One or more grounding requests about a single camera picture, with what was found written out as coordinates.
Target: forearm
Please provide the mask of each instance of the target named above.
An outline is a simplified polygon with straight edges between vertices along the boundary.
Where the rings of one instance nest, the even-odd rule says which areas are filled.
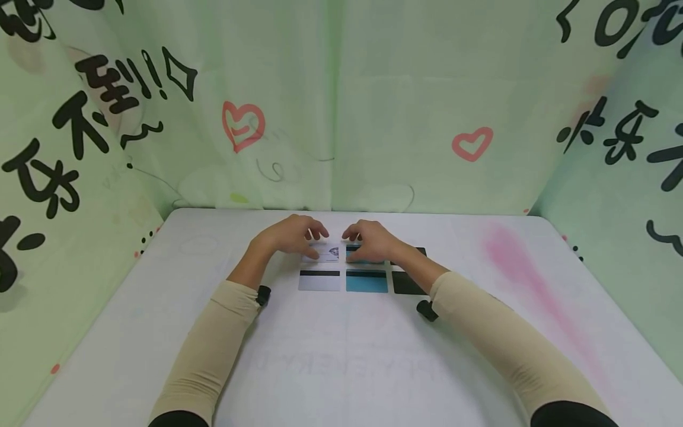
[[[211,426],[245,332],[260,308],[256,290],[273,252],[266,242],[255,238],[216,289],[178,353],[152,410],[152,420],[164,413],[186,411]]]
[[[609,414],[569,359],[526,320],[471,281],[445,273],[434,283],[430,296],[434,311],[510,382],[530,416],[547,403],[563,400]]]
[[[268,262],[275,253],[273,244],[267,236],[259,234],[247,247],[247,251],[237,263],[227,280],[258,290]]]

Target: red heart drawing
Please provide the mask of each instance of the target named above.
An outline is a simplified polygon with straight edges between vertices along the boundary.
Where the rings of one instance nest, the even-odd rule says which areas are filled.
[[[481,136],[484,137],[484,141],[479,146],[477,151],[475,151],[474,153],[470,153],[469,151],[465,150],[463,147],[460,146],[460,143],[463,141],[474,144]],[[491,144],[491,141],[493,141],[493,129],[484,126],[478,128],[473,133],[461,133],[459,135],[456,135],[456,137],[453,138],[452,148],[453,152],[461,158],[463,158],[464,160],[467,160],[468,162],[475,162],[479,160],[479,157],[481,157],[482,154],[486,151],[488,146]]]
[[[227,124],[227,117],[225,116],[226,111],[230,112],[232,120],[235,122],[235,124],[239,123],[239,121],[247,113],[256,114],[256,118],[258,119],[258,127],[252,136],[247,137],[240,143],[236,143],[235,136],[239,137],[249,132],[249,125],[243,126],[239,129],[231,128]],[[263,111],[261,111],[261,109],[256,107],[254,104],[244,104],[240,108],[237,108],[232,102],[225,101],[223,103],[223,130],[225,131],[227,137],[230,138],[230,142],[232,142],[232,149],[235,151],[235,153],[239,153],[263,137],[263,132],[266,130],[266,118],[263,116]]]

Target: black dot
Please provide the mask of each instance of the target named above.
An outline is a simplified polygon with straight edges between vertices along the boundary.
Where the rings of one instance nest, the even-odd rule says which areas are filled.
[[[555,138],[555,141],[557,142],[564,142],[567,140],[569,137],[569,134],[572,133],[572,128],[564,128],[559,133],[557,134],[557,138]]]

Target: light green fabric backdrop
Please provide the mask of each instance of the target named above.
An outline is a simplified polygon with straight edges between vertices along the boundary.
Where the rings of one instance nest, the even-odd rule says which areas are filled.
[[[674,22],[683,23],[683,16]],[[654,27],[648,26],[643,38],[651,39]],[[577,138],[533,212],[567,236],[678,378],[683,378],[683,183],[668,191],[661,187],[676,167],[683,169],[683,126],[680,135],[675,131],[683,123],[682,42],[680,37],[665,46],[634,47],[604,94],[604,126],[587,127],[597,142],[587,146]],[[617,124],[638,100],[658,115],[643,118],[638,135],[644,140],[634,146],[635,160],[625,156],[607,165],[608,148],[601,142],[614,138]],[[680,150],[677,159],[651,163],[651,153],[669,148]],[[648,221],[657,234],[674,236],[678,248],[654,240]]]
[[[22,1],[2,10],[14,15]],[[647,215],[662,234],[680,230],[680,189],[658,190],[672,163],[650,165],[643,153],[606,167],[595,154],[635,98],[661,109],[641,127],[643,146],[677,139],[679,107],[663,82],[675,82],[680,41],[654,46],[646,32],[619,59],[659,1],[626,3],[632,20],[625,9],[602,20],[608,35],[625,29],[609,46],[595,34],[611,0],[61,0],[36,10],[35,42],[3,27],[0,163],[37,137],[37,159],[78,171],[81,203],[47,219],[49,202],[29,200],[17,172],[0,171],[0,220],[22,221],[3,247],[20,273],[0,294],[0,427],[21,423],[176,207],[525,215],[558,166],[539,212],[581,246],[680,376],[671,336],[682,258],[643,236]],[[81,71],[97,55],[108,62],[99,76],[130,73],[132,83],[123,72],[113,85],[137,106],[117,110],[92,87],[97,78]],[[659,67],[624,72],[647,60]],[[110,150],[86,137],[76,160],[70,125],[52,121],[80,90]],[[577,140],[563,158],[558,132],[606,93],[599,141]],[[91,120],[97,110],[106,126]],[[141,137],[122,149],[124,135]],[[30,170],[38,187],[48,183]],[[17,249],[36,232],[43,245]],[[644,286],[650,272],[657,284]]]

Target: card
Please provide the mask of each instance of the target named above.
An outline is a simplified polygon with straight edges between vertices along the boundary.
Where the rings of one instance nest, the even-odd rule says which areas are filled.
[[[311,247],[318,252],[320,258],[312,260],[302,255],[301,262],[339,262],[339,245],[333,243],[314,243]]]
[[[346,247],[346,256],[348,257],[349,255],[351,255],[352,252],[355,252],[355,251],[357,251],[357,250],[360,249],[360,248],[361,248],[361,247],[358,246],[358,245],[348,245],[348,246]],[[354,261],[352,264],[384,264],[384,261],[380,261],[380,262],[370,262],[370,261],[360,261],[360,260],[359,260],[359,261]]]
[[[346,292],[389,293],[387,273],[375,270],[347,270]]]
[[[339,271],[302,270],[299,273],[299,290],[339,292],[342,277]]]
[[[391,278],[393,281],[393,292],[395,294],[427,295],[405,271],[392,271]]]

